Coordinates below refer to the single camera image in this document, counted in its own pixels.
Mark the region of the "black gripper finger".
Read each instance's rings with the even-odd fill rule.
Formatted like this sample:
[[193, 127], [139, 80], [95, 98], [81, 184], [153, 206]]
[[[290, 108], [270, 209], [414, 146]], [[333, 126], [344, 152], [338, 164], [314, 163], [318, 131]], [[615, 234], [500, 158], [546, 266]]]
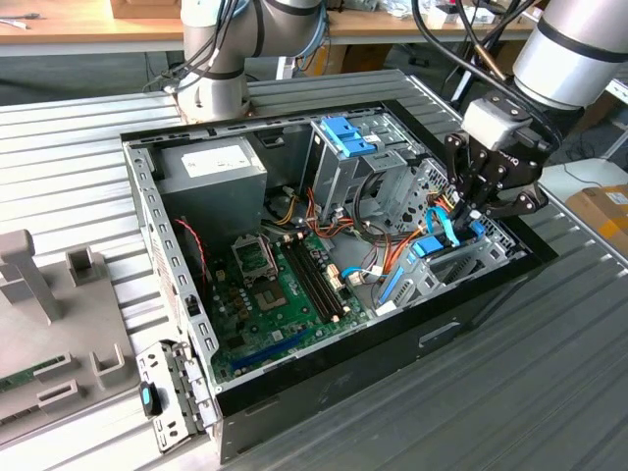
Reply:
[[475, 145], [467, 134], [454, 132], [445, 136], [447, 179], [458, 195], [450, 216], [457, 231], [470, 225], [474, 211], [480, 215], [486, 212], [491, 188], [481, 171], [487, 163], [488, 153]]
[[[473, 183], [473, 205], [476, 210], [493, 219], [532, 214], [548, 204], [538, 186], [540, 174], [517, 171], [490, 171], [477, 176]], [[503, 190], [517, 189], [511, 199], [501, 199]]]

